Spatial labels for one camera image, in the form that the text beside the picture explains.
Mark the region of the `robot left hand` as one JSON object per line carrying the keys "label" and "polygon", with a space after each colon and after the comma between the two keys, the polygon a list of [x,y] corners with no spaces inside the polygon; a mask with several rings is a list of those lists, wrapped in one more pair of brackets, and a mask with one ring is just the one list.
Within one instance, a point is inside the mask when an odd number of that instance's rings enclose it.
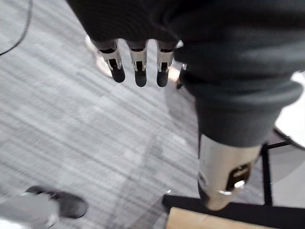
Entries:
{"label": "robot left hand", "polygon": [[303,88],[302,0],[70,0],[98,66],[125,79],[118,40],[126,41],[139,87],[146,85],[147,43],[157,44],[157,77],[167,85],[173,61],[195,98],[198,190],[210,210],[244,188],[282,109]]}

